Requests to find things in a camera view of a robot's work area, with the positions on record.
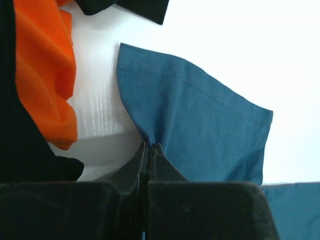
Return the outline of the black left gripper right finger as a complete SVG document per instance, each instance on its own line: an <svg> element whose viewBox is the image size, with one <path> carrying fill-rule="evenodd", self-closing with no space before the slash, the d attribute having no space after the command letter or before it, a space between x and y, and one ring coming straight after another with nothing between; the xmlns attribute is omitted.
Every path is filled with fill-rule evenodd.
<svg viewBox="0 0 320 240"><path fill-rule="evenodd" d="M250 182L191 182L167 160L160 144L148 157L148 240L277 240L261 188Z"/></svg>

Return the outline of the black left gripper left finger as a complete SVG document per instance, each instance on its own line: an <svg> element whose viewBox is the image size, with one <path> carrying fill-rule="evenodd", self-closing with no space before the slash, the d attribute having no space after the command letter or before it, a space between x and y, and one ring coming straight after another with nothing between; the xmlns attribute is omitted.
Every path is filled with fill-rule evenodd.
<svg viewBox="0 0 320 240"><path fill-rule="evenodd" d="M99 181L1 185L1 239L140 240L148 148Z"/></svg>

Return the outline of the teal blue t shirt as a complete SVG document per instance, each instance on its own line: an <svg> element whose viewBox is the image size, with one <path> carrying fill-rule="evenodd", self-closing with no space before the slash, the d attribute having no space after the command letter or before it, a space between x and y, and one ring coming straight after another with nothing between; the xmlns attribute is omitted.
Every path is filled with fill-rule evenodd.
<svg viewBox="0 0 320 240"><path fill-rule="evenodd" d="M144 140L195 183L259 186L280 240L320 237L317 182L263 186L273 112L255 105L177 56L125 43L116 77L122 103Z"/></svg>

